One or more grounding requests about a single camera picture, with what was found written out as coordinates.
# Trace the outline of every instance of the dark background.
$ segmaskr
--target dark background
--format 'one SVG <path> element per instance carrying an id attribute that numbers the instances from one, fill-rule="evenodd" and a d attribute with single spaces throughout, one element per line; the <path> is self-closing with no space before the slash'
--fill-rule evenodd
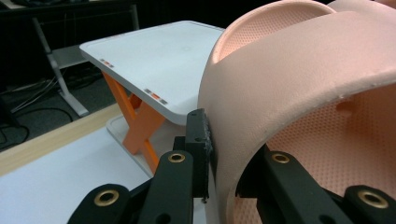
<path id="1" fill-rule="evenodd" d="M 149 0 L 138 3 L 137 12 L 140 28 L 183 20 L 226 28 L 246 12 L 271 2 Z M 31 19 L 1 17 L 0 9 L 0 91 L 8 85 L 20 86 L 53 77 Z M 43 14 L 39 20 L 52 49 L 132 30 L 128 6 L 100 9 L 99 16 L 98 10 L 84 9 L 61 15 Z"/>

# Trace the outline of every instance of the orange table leg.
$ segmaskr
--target orange table leg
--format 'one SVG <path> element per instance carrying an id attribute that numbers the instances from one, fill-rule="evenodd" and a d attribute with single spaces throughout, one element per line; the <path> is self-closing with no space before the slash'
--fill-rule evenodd
<path id="1" fill-rule="evenodd" d="M 163 124 L 165 118 L 136 95 L 128 97 L 118 81 L 105 72 L 102 73 L 129 126 L 129 131 L 122 143 L 132 154 L 140 150 L 151 172 L 155 173 L 159 159 L 149 138 Z"/>

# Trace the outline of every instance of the black cable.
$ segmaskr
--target black cable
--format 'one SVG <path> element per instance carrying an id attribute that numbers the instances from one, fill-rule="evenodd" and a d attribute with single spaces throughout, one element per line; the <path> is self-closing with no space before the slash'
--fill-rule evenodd
<path id="1" fill-rule="evenodd" d="M 70 122 L 73 122 L 72 116 L 71 116 L 67 111 L 62 110 L 62 109 L 60 109 L 60 108 L 56 108 L 56 107 L 46 107 L 46 108 L 33 109 L 33 110 L 29 110 L 29 111 L 23 112 L 23 113 L 21 113 L 21 114 L 18 114 L 18 115 L 16 115 L 15 117 L 16 117 L 16 118 L 19 118 L 19 117 L 24 116 L 24 115 L 26 115 L 26 114 L 30 114 L 30 113 L 33 113 L 33 112 L 36 112 L 36 111 L 43 111 L 43 110 L 57 110 L 57 111 L 61 111 L 61 112 L 63 112 L 64 114 L 66 114 L 67 117 L 69 117 Z"/>
<path id="2" fill-rule="evenodd" d="M 26 131 L 26 135 L 24 136 L 24 138 L 22 139 L 22 141 L 20 141 L 19 143 L 11 143 L 11 144 L 8 144 L 8 145 L 6 145 L 6 146 L 0 147 L 0 151 L 6 149 L 6 148 L 8 148 L 8 147 L 13 147 L 13 146 L 19 145 L 19 144 L 21 144 L 21 143 L 24 143 L 24 142 L 29 138 L 30 131 L 29 131 L 29 129 L 28 129 L 27 127 L 25 127 L 25 126 L 22 126 L 22 125 L 19 126 L 19 127 L 7 126 L 7 127 L 2 128 L 1 130 L 3 131 L 3 130 L 6 129 L 6 128 L 23 128 L 23 129 Z"/>
<path id="3" fill-rule="evenodd" d="M 3 133 L 3 128 L 2 128 L 2 129 L 0 129 L 0 134 L 1 134 L 1 135 L 3 135 L 3 138 L 4 138 L 4 141 L 3 141 L 3 142 L 0 142 L 0 144 L 4 144 L 4 143 L 6 143 L 8 140 L 7 140 L 7 137 L 6 137 L 6 135 Z"/>
<path id="4" fill-rule="evenodd" d="M 29 110 L 29 111 L 26 111 L 26 112 L 24 112 L 24 113 L 21 113 L 21 114 L 17 115 L 16 118 L 19 118 L 19 117 L 21 117 L 21 116 L 24 116 L 24 115 L 26 115 L 26 114 L 30 114 L 30 113 L 33 113 L 33 112 L 36 112 L 36 111 L 42 111 L 42 110 L 57 110 L 57 111 L 61 111 L 61 112 L 63 112 L 64 114 L 66 114 L 67 117 L 69 117 L 70 122 L 73 122 L 72 116 L 71 116 L 67 111 L 62 110 L 62 109 L 60 109 L 60 108 L 56 108 L 56 107 L 38 108 L 38 109 Z M 24 138 L 22 139 L 22 141 L 20 141 L 20 142 L 18 142 L 18 143 L 11 143 L 11 144 L 8 144 L 8 145 L 6 145 L 6 146 L 0 147 L 0 151 L 6 149 L 6 148 L 8 148 L 8 147 L 13 147 L 13 146 L 19 145 L 19 144 L 21 144 L 21 143 L 24 143 L 24 142 L 29 138 L 30 130 L 29 130 L 26 126 L 22 126 L 22 125 L 19 126 L 19 127 L 7 126 L 7 127 L 0 128 L 0 133 L 1 133 L 1 134 L 4 136 L 4 138 L 5 138 L 5 141 L 4 141 L 4 142 L 1 142 L 0 144 L 4 144 L 4 143 L 7 142 L 7 136 L 6 136 L 6 135 L 4 134 L 4 132 L 3 132 L 3 130 L 4 130 L 4 129 L 7 129 L 7 128 L 23 128 L 23 129 L 26 131 L 26 135 L 24 136 Z"/>

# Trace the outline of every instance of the metal stand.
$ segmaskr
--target metal stand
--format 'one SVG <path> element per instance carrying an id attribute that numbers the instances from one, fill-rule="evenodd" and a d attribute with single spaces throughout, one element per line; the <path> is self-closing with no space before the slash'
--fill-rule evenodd
<path id="1" fill-rule="evenodd" d="M 62 68 L 85 63 L 87 60 L 82 57 L 78 46 L 51 50 L 37 18 L 33 18 L 33 24 L 37 31 L 38 38 L 46 51 L 52 71 L 58 79 L 59 86 L 61 87 L 59 93 L 80 117 L 87 116 L 90 112 L 88 112 L 88 110 L 70 93 L 69 89 L 67 89 L 64 77 L 61 73 Z"/>

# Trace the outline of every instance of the floor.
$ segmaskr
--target floor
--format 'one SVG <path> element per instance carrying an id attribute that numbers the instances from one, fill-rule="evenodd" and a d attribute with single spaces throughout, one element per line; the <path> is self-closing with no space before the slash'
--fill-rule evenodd
<path id="1" fill-rule="evenodd" d="M 64 71 L 64 79 L 70 92 L 90 113 L 115 104 L 99 69 L 89 63 L 78 70 Z M 21 125 L 0 124 L 0 152 L 79 119 L 58 93 L 55 80 L 31 85 L 8 87 L 8 91 L 0 93 Z"/>

